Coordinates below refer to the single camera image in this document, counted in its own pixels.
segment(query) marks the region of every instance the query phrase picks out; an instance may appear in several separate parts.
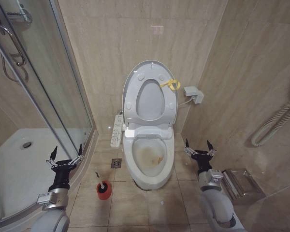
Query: floor tile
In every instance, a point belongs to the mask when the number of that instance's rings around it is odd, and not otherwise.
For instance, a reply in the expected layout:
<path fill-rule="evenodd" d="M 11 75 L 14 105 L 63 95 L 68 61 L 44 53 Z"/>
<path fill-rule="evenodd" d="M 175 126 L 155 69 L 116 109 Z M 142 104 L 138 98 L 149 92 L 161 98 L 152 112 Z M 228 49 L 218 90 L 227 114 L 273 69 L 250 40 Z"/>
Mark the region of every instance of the floor tile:
<path fill-rule="evenodd" d="M 119 152 L 117 158 L 121 158 L 121 168 L 116 168 L 114 181 L 133 181 L 126 165 L 123 152 Z"/>
<path fill-rule="evenodd" d="M 72 211 L 79 187 L 80 187 L 80 184 L 77 185 L 76 188 L 69 194 L 69 202 L 68 202 L 68 205 L 66 207 L 66 213 L 68 216 L 71 215 L 71 211 Z"/>
<path fill-rule="evenodd" d="M 171 170 L 171 176 L 170 176 L 169 181 L 172 181 L 172 180 L 177 180 L 177 176 L 176 176 L 176 171 L 175 171 L 174 165 L 173 165 L 173 168 Z"/>
<path fill-rule="evenodd" d="M 191 232 L 212 232 L 208 224 L 192 224 L 190 228 Z"/>
<path fill-rule="evenodd" d="M 183 195 L 189 223 L 207 223 L 199 205 L 201 190 L 198 182 L 194 180 L 180 180 L 178 182 Z"/>
<path fill-rule="evenodd" d="M 197 179 L 197 162 L 191 162 L 185 152 L 175 152 L 174 165 L 178 180 Z"/>
<path fill-rule="evenodd" d="M 148 225 L 146 191 L 134 182 L 114 182 L 109 225 Z"/>
<path fill-rule="evenodd" d="M 149 224 L 187 224 L 187 215 L 177 181 L 147 192 Z"/>
<path fill-rule="evenodd" d="M 107 232 L 148 232 L 148 226 L 109 226 Z"/>
<path fill-rule="evenodd" d="M 183 152 L 185 148 L 184 140 L 181 134 L 174 134 L 175 152 Z"/>
<path fill-rule="evenodd" d="M 76 227 L 69 228 L 68 232 L 107 232 L 107 227 Z"/>
<path fill-rule="evenodd" d="M 99 152 L 115 152 L 117 153 L 122 149 L 122 143 L 120 144 L 120 148 L 113 148 L 111 147 L 111 134 L 102 134 L 99 135 L 97 146 L 95 149 L 96 153 Z"/>
<path fill-rule="evenodd" d="M 187 225 L 153 225 L 149 227 L 150 232 L 190 232 Z"/>
<path fill-rule="evenodd" d="M 97 184 L 81 183 L 71 212 L 70 227 L 107 226 L 112 197 L 106 201 L 100 200 L 96 192 Z"/>
<path fill-rule="evenodd" d="M 113 181 L 115 169 L 111 169 L 112 159 L 117 158 L 117 153 L 94 153 L 89 164 L 88 170 L 83 178 L 83 182 L 98 182 L 99 179 L 95 173 L 96 167 L 103 180 Z"/>

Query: toilet brush handle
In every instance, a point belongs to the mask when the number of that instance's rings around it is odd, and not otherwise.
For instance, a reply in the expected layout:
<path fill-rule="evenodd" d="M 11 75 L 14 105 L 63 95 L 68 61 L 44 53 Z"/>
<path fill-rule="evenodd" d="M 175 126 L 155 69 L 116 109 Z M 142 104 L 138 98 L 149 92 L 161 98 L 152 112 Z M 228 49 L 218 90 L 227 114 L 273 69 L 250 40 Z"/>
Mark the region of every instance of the toilet brush handle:
<path fill-rule="evenodd" d="M 101 175 L 99 174 L 97 168 L 95 169 L 95 173 L 97 175 L 97 178 L 99 178 L 99 182 L 100 182 L 101 188 L 104 189 L 104 184 L 103 184 L 103 182 L 101 180 L 102 178 L 101 178 Z"/>

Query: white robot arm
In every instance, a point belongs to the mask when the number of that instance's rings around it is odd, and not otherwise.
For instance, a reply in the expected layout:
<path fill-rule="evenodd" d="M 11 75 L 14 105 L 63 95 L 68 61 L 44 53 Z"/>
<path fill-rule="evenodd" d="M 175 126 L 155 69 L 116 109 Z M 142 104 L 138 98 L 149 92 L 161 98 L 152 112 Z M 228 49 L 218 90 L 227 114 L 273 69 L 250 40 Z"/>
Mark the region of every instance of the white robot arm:
<path fill-rule="evenodd" d="M 199 185 L 202 191 L 200 207 L 213 232 L 247 232 L 238 219 L 230 199 L 221 192 L 223 174 L 212 169 L 209 161 L 216 150 L 207 141 L 209 151 L 193 150 L 186 139 L 185 152 L 197 161 Z"/>
<path fill-rule="evenodd" d="M 66 232 L 69 227 L 70 219 L 65 211 L 69 201 L 69 175 L 84 158 L 82 145 L 74 159 L 55 162 L 56 153 L 57 147 L 46 161 L 56 173 L 54 183 L 48 193 L 40 194 L 37 200 L 46 212 L 33 223 L 31 232 Z"/>

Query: yellow tag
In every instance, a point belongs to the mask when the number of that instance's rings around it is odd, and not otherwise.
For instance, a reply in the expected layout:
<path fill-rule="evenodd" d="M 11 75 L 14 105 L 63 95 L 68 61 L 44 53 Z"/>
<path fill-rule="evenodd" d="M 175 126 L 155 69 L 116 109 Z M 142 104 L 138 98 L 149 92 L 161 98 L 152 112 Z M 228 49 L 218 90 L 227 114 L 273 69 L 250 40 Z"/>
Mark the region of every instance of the yellow tag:
<path fill-rule="evenodd" d="M 171 90 L 179 90 L 180 82 L 175 80 L 175 79 L 172 79 L 172 80 L 169 80 L 167 83 L 160 85 L 160 88 L 162 88 L 166 85 L 168 85 Z"/>

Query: white toilet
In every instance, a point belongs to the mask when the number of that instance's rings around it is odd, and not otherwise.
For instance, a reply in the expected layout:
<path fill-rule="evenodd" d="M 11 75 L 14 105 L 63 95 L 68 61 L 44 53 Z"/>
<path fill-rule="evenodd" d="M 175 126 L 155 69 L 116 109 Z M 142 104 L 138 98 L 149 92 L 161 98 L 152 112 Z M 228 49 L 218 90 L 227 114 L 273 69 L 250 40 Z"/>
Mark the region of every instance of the white toilet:
<path fill-rule="evenodd" d="M 164 64 L 147 60 L 131 71 L 122 94 L 126 164 L 145 190 L 162 187 L 173 168 L 178 95 L 167 85 L 160 87 L 172 79 Z"/>

